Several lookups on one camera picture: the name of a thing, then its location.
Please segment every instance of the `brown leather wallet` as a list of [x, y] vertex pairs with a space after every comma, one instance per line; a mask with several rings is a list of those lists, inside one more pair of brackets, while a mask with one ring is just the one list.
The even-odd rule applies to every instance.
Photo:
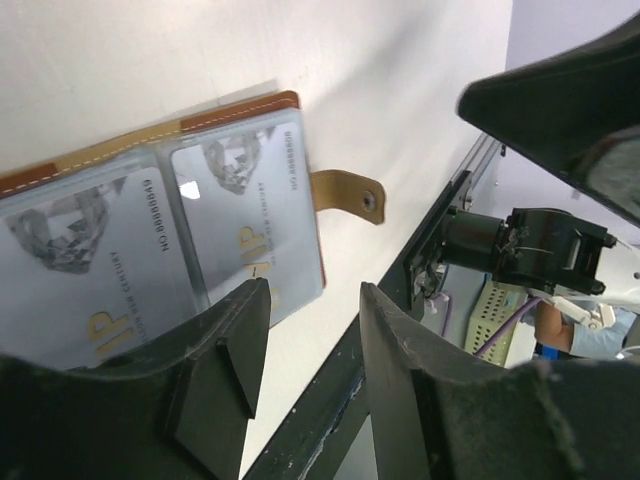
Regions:
[[[142, 128], [106, 142], [0, 175], [0, 199], [107, 162], [139, 145], [200, 132], [284, 108], [300, 108], [298, 94], [284, 91]], [[311, 174], [316, 212], [335, 208], [375, 225], [384, 222], [385, 191], [375, 180], [341, 170]]]

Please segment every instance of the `white surface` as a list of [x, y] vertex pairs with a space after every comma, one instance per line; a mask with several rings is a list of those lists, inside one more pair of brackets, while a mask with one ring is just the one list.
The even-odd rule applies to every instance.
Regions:
[[536, 348], [535, 328], [523, 322], [516, 323], [513, 337], [509, 344], [509, 353], [504, 361], [504, 368], [514, 368], [528, 362]]
[[381, 181], [387, 223], [323, 212], [324, 295], [269, 339], [242, 474], [469, 150], [464, 86], [504, 69], [508, 0], [5, 0], [0, 168], [108, 139], [277, 79], [312, 168]]
[[[589, 42], [640, 10], [640, 0], [517, 0], [513, 5], [507, 69]], [[498, 169], [494, 215], [514, 207], [555, 207], [603, 225], [630, 243], [640, 230], [542, 168], [508, 150]]]

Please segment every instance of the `purple cable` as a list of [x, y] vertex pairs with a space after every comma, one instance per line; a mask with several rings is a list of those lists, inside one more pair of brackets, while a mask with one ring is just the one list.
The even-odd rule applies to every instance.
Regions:
[[531, 298], [529, 299], [527, 302], [525, 302], [524, 305], [522, 305], [518, 310], [515, 311], [515, 313], [513, 315], [511, 315], [509, 317], [509, 319], [504, 322], [502, 325], [500, 325], [500, 327], [498, 328], [498, 330], [496, 330], [496, 333], [494, 333], [493, 335], [491, 335], [491, 337], [489, 338], [489, 340], [487, 340], [484, 345], [482, 345], [477, 351], [476, 353], [474, 353], [474, 355], [476, 357], [480, 357], [483, 354], [485, 354], [487, 352], [487, 350], [489, 350], [491, 348], [491, 346], [496, 343], [496, 341], [505, 334], [505, 332], [507, 330], [509, 330], [509, 327], [511, 327], [511, 325], [513, 325], [515, 322], [517, 322], [520, 317], [522, 315], [524, 315], [525, 313], [527, 313], [529, 310], [531, 310], [533, 307], [535, 307], [538, 303], [540, 303], [542, 299], [540, 298]]

